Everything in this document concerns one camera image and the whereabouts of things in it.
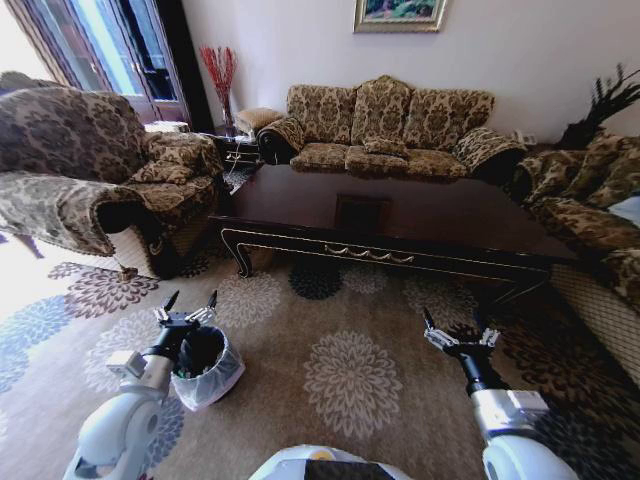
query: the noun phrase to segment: floor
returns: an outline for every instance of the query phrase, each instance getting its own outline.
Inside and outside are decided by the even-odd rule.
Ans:
[[[238,172],[241,183],[242,171]],[[0,242],[0,478],[60,478],[84,419],[117,391],[114,350],[157,335],[151,309],[219,292],[221,327],[247,370],[192,413],[172,392],[146,478],[243,479],[279,449],[313,443],[392,464],[415,479],[483,478],[483,442],[457,362],[424,340],[420,311],[459,337],[477,334],[460,279],[359,262],[252,252],[241,279],[219,243],[169,281],[36,260]],[[581,479],[640,478],[640,392],[551,289],[491,318],[494,367],[552,410],[540,440]]]

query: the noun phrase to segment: glass door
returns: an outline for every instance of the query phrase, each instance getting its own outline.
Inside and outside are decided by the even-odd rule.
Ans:
[[[74,86],[129,100],[143,123],[188,122],[154,0],[20,0]]]
[[[136,68],[163,120],[186,121],[183,99],[154,0],[110,0]]]
[[[111,86],[125,96],[143,123],[158,119],[137,61],[131,55],[109,0],[70,0],[98,62]]]
[[[97,61],[77,30],[64,0],[34,0],[32,8],[41,21],[38,23],[44,24],[49,38],[69,67],[67,71],[75,76],[76,86],[83,90],[108,90],[109,85],[101,77]]]

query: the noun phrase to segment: vase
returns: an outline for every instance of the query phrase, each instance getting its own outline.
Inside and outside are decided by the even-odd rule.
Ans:
[[[224,120],[224,133],[227,137],[235,137],[236,129],[233,126],[233,114],[231,113],[231,102],[229,95],[222,100],[222,118]]]

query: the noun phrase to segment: table leg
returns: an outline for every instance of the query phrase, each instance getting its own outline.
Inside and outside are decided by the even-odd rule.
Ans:
[[[242,278],[250,277],[253,273],[251,257],[247,249],[241,244],[241,238],[235,232],[224,231],[221,233],[222,242],[227,246],[233,258],[238,264],[238,275]]]
[[[520,295],[524,295],[525,293],[544,285],[549,281],[550,277],[551,269],[549,267],[544,270],[536,270],[535,273],[531,272],[527,278],[521,278],[510,282],[507,287],[500,289],[498,295],[491,299],[479,301],[478,308],[475,312],[476,319],[482,321],[487,314],[495,311],[501,305],[504,305]]]
[[[30,235],[22,235],[22,234],[14,233],[13,236],[16,240],[20,241],[20,243],[22,243],[25,247],[27,247],[29,251],[33,253],[34,257],[38,259],[44,258],[44,255],[40,253],[40,250],[38,250],[36,243],[33,241],[33,238]]]

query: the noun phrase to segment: white plastic bag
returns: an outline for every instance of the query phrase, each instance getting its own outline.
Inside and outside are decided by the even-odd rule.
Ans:
[[[201,410],[222,398],[240,379],[245,366],[227,336],[216,327],[214,334],[224,339],[224,349],[215,365],[194,378],[181,378],[171,372],[171,381],[182,403],[191,411]]]

